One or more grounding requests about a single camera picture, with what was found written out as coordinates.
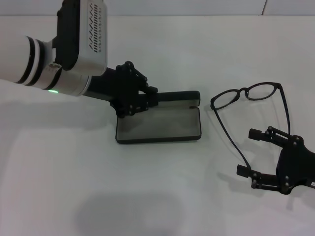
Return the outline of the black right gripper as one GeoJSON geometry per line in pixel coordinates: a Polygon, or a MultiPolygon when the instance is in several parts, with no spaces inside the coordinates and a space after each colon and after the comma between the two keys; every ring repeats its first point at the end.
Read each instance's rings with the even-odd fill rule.
{"type": "Polygon", "coordinates": [[[250,129],[249,139],[273,143],[283,148],[276,168],[277,176],[237,166],[237,175],[250,178],[252,189],[288,195],[297,186],[315,187],[315,154],[305,147],[302,137],[291,136],[269,126],[265,132],[250,129]]]}

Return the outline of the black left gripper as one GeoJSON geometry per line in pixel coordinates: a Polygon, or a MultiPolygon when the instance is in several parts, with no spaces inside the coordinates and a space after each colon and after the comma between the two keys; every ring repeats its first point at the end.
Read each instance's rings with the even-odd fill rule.
{"type": "Polygon", "coordinates": [[[117,117],[126,117],[157,106],[157,92],[156,87],[149,86],[147,77],[126,61],[116,70],[107,69],[101,76],[92,76],[83,95],[112,103],[117,117]]]}

